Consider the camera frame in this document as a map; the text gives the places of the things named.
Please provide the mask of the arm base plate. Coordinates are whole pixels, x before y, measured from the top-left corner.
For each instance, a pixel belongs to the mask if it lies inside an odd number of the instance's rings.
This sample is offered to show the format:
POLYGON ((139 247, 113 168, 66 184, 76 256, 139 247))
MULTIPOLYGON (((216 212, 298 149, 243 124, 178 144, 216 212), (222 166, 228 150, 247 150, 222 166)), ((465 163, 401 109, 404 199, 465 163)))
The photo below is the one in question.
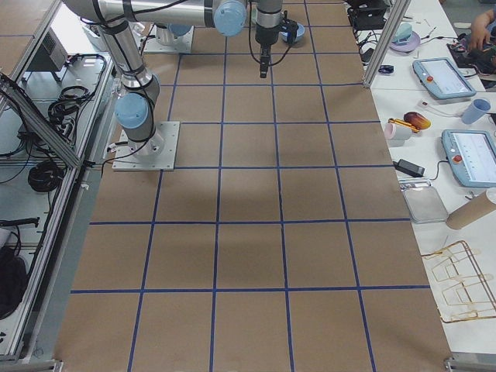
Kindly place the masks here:
MULTIPOLYGON (((154 136, 144 148, 133 153, 140 144, 130 142, 119 146, 112 164, 114 171, 172 171, 174 169, 177 143, 180 132, 178 121, 158 122, 154 136)), ((128 137, 122 129, 120 141, 128 142, 128 137)))
POLYGON ((190 53, 194 27, 181 24, 154 24, 142 43, 143 53, 190 53))

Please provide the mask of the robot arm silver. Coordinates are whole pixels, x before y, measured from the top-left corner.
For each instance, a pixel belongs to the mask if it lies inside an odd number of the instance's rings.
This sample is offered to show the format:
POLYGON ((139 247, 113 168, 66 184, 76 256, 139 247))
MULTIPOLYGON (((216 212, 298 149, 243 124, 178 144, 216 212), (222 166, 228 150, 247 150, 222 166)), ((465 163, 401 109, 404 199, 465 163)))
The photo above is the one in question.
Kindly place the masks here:
POLYGON ((255 40, 260 55, 255 61, 260 76, 267 76, 270 50, 279 33, 289 25, 280 1, 67 1, 66 6, 83 20, 94 24, 104 45, 122 76, 124 88, 138 97, 145 112, 138 113, 136 104, 126 104, 128 119, 120 119, 129 143, 141 147, 154 137, 156 126, 153 110, 160 92, 159 83, 146 67, 130 29, 132 22, 156 25, 179 25, 191 28, 204 26, 221 35, 238 35, 251 17, 251 7, 257 7, 255 40))
POLYGON ((155 38, 159 44, 172 45, 176 39, 185 36, 193 25, 156 23, 155 38))

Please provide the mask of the person hand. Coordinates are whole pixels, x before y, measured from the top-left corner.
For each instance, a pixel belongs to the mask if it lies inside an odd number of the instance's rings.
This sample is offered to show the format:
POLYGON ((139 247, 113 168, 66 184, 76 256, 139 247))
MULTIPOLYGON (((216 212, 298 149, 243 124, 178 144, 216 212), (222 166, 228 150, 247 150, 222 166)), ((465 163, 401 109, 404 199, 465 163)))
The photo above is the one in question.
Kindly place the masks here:
POLYGON ((483 50, 484 44, 490 42, 491 32, 488 26, 495 20, 493 10, 488 10, 478 15, 470 26, 470 41, 468 50, 483 50))

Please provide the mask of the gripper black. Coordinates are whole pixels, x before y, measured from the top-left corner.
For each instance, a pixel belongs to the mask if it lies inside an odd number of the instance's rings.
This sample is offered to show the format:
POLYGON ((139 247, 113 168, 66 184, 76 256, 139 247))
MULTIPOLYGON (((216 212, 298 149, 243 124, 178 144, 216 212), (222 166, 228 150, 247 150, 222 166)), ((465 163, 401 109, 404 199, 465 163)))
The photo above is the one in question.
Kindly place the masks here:
POLYGON ((260 78, 266 78, 270 66, 270 47, 278 41, 280 28, 256 24, 255 40, 260 44, 260 78))

